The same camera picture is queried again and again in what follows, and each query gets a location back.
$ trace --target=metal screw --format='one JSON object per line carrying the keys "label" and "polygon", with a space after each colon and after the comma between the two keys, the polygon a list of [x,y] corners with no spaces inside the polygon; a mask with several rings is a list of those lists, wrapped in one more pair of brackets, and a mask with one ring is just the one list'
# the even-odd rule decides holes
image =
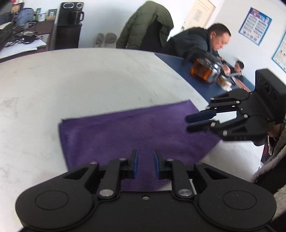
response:
{"label": "metal screw", "polygon": [[99,194],[103,197],[110,197],[114,194],[114,192],[111,189],[103,189],[99,192]]}
{"label": "metal screw", "polygon": [[182,197],[188,197],[193,194],[193,192],[189,189],[181,189],[178,191],[178,194]]}

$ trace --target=blue bag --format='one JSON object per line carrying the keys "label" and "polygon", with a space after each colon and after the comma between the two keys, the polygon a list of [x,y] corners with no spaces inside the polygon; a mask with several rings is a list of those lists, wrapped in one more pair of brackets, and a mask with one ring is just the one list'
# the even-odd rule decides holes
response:
{"label": "blue bag", "polygon": [[26,22],[33,21],[34,10],[32,8],[23,8],[17,17],[16,26],[25,24]]}

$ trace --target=man's hand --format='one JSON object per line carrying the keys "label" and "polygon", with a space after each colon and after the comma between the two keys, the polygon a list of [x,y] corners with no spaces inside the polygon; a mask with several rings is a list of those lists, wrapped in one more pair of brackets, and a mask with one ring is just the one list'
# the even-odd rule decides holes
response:
{"label": "man's hand", "polygon": [[223,65],[223,71],[226,75],[229,75],[231,73],[230,68],[226,64]]}

